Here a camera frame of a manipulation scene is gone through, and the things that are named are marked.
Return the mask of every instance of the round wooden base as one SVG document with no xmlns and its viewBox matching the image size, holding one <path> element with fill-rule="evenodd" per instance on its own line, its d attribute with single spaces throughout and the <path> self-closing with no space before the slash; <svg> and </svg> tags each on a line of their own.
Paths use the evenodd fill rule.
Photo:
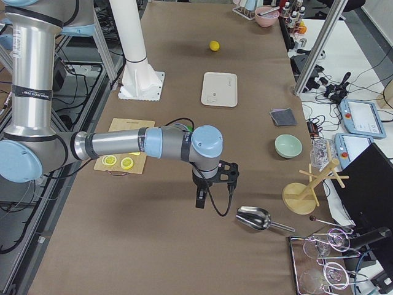
<svg viewBox="0 0 393 295">
<path fill-rule="evenodd" d="M 314 211 L 316 202 L 309 191 L 309 194 L 303 200 L 299 200 L 298 196 L 307 186 L 302 183 L 290 183 L 282 191 L 282 199 L 290 211 L 297 214 L 306 215 Z"/>
</svg>

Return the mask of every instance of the computer monitor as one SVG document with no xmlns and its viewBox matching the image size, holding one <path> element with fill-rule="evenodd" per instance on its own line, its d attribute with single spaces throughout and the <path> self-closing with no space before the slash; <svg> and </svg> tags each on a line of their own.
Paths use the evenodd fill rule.
<svg viewBox="0 0 393 295">
<path fill-rule="evenodd" d="M 341 173 L 348 175 L 335 189 L 356 229 L 364 234 L 380 227 L 393 231 L 393 164 L 372 143 Z M 384 271 L 393 280 L 393 237 L 369 244 Z"/>
</svg>

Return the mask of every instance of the white wall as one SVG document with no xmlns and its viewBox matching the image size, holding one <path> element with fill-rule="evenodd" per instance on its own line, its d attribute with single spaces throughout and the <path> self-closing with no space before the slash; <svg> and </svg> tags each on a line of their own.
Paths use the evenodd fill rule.
<svg viewBox="0 0 393 295">
<path fill-rule="evenodd" d="M 393 45 L 393 0 L 366 0 L 362 9 Z"/>
</svg>

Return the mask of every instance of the bowl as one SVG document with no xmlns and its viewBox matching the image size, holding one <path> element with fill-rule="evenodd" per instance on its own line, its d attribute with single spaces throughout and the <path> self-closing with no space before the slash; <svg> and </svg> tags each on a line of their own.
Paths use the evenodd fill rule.
<svg viewBox="0 0 393 295">
<path fill-rule="evenodd" d="M 278 17 L 280 16 L 280 13 L 278 12 L 278 10 L 270 12 L 269 14 L 266 14 L 262 17 L 260 17 L 258 14 L 261 14 L 263 12 L 266 12 L 270 9 L 272 9 L 273 7 L 270 6 L 262 6 L 262 7 L 258 7 L 255 10 L 255 21 L 258 23 L 258 25 L 260 25 L 262 28 L 267 28 L 269 26 L 271 26 L 272 24 L 274 24 Z"/>
<path fill-rule="evenodd" d="M 276 152 L 281 157 L 291 159 L 302 152 L 302 143 L 296 137 L 290 134 L 282 134 L 274 142 Z"/>
</svg>

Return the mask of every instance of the white desk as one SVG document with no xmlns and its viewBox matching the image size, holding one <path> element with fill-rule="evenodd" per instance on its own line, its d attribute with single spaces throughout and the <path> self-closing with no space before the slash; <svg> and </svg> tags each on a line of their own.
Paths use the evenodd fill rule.
<svg viewBox="0 0 393 295">
<path fill-rule="evenodd" d="M 317 35 L 319 34 L 322 25 L 324 23 L 323 20 L 305 20 L 307 26 L 307 32 L 304 35 L 297 35 L 294 37 L 295 41 L 299 41 L 301 38 L 307 38 L 307 43 L 304 48 L 305 50 L 311 50 Z M 378 94 L 368 91 L 368 90 L 357 90 L 360 87 L 368 87 L 372 85 L 369 89 L 375 92 L 381 93 L 383 91 L 382 83 L 378 82 L 379 78 L 375 74 L 374 70 L 372 70 L 372 65 L 368 62 L 367 58 L 365 57 L 362 49 L 359 47 L 358 43 L 356 42 L 355 38 L 351 34 L 349 28 L 345 24 L 345 22 L 340 21 L 336 24 L 336 27 L 330 36 L 330 39 L 325 47 L 326 58 L 325 60 L 320 60 L 317 62 L 318 65 L 325 68 L 324 74 L 327 76 L 331 76 L 331 80 L 336 82 L 341 82 L 343 76 L 346 72 L 351 72 L 351 77 L 348 79 L 348 82 L 354 83 L 357 86 L 351 85 L 348 87 L 350 91 L 348 98 L 353 100 L 374 100 Z M 358 75 L 365 71 L 371 69 L 359 77 Z M 324 87 L 321 87 L 317 90 L 317 93 L 323 93 L 325 90 Z M 318 115 L 325 115 L 326 120 L 331 121 L 331 123 L 325 123 L 323 125 L 324 130 L 331 130 L 331 131 L 323 131 L 322 136 L 327 139 L 333 139 L 334 135 L 338 132 L 346 132 L 343 124 L 339 126 L 334 125 L 338 123 L 337 118 L 332 118 L 330 113 L 332 113 L 329 104 L 316 104 L 316 92 L 313 90 L 313 93 L 302 93 L 300 95 L 300 99 L 303 101 L 305 106 L 303 107 L 306 119 L 310 117 L 316 117 Z M 322 95 L 318 96 L 319 100 L 329 102 L 328 99 L 324 98 Z M 379 112 L 379 116 L 381 120 L 388 120 L 391 119 L 392 116 L 385 113 Z M 393 123 L 386 123 L 384 124 L 385 131 L 387 133 L 387 137 L 382 140 L 375 140 L 375 143 L 378 147 L 386 154 L 387 157 L 393 157 Z M 328 197 L 330 212 L 335 220 L 340 222 L 341 224 L 349 224 L 348 218 L 343 213 L 343 209 L 341 206 L 341 200 L 338 198 L 338 195 L 331 183 L 331 181 L 327 181 L 327 184 L 330 187 L 331 193 Z M 372 278 L 376 274 L 382 271 L 381 265 L 377 262 L 377 265 L 367 267 L 362 269 L 361 273 L 366 274 L 368 277 Z M 360 283 L 358 284 L 362 294 L 369 294 L 375 288 L 371 282 L 367 283 Z"/>
</svg>

